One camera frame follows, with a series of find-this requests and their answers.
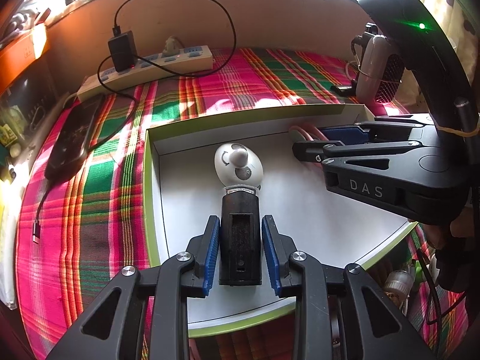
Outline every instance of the wall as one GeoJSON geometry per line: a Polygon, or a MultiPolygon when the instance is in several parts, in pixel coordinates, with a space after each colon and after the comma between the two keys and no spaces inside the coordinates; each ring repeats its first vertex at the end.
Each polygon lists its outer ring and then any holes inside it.
{"type": "MultiPolygon", "coordinates": [[[[93,0],[49,28],[49,62],[59,93],[76,91],[109,55],[113,16],[123,1],[93,0]]],[[[352,59],[350,42],[369,20],[349,0],[218,1],[232,16],[238,47],[286,48],[352,59]]],[[[122,31],[133,30],[142,56],[161,51],[170,35],[185,46],[232,45],[224,12],[204,0],[133,0],[122,9],[118,23],[122,31]]]]}

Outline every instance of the black charger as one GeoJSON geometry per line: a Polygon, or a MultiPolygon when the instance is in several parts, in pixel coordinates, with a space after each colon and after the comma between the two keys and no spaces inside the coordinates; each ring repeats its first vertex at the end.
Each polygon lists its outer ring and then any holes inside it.
{"type": "Polygon", "coordinates": [[[137,63],[137,49],[135,47],[134,33],[121,32],[120,26],[113,28],[113,38],[109,40],[109,50],[113,66],[117,72],[125,71],[137,63]]]}

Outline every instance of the toy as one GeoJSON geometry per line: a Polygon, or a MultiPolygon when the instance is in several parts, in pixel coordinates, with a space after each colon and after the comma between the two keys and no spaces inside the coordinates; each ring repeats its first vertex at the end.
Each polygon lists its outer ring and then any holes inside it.
{"type": "Polygon", "coordinates": [[[224,143],[215,153],[215,171],[225,187],[249,185],[258,188],[263,167],[258,156],[239,143],[224,143]]]}

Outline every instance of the power strip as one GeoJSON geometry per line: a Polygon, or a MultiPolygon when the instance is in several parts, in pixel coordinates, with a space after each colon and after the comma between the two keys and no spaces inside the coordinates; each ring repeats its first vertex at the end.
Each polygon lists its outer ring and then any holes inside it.
{"type": "MultiPolygon", "coordinates": [[[[164,66],[177,73],[194,73],[197,71],[207,71],[213,68],[212,52],[208,46],[186,47],[180,49],[178,54],[164,57],[162,54],[153,54],[145,59],[164,66]]],[[[104,70],[100,73],[100,79],[107,86],[115,91],[121,91],[135,85],[148,83],[165,77],[173,76],[156,66],[139,60],[134,67],[121,72],[115,68],[104,70]]],[[[99,93],[109,93],[107,89],[100,85],[97,75],[90,76],[77,92],[81,102],[98,95],[99,93]]]]}

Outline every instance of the white plug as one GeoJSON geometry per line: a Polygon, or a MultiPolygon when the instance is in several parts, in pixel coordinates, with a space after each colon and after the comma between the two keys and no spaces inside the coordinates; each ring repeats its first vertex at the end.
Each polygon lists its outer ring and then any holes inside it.
{"type": "Polygon", "coordinates": [[[170,36],[165,42],[165,49],[162,51],[162,56],[174,56],[180,51],[180,44],[177,38],[170,36]]]}
{"type": "MultiPolygon", "coordinates": [[[[427,265],[427,268],[430,272],[431,279],[437,285],[438,275],[440,274],[440,269],[437,268],[437,257],[435,254],[430,259],[430,264],[427,265]]],[[[422,278],[426,281],[425,275],[422,273],[422,278]]]]}

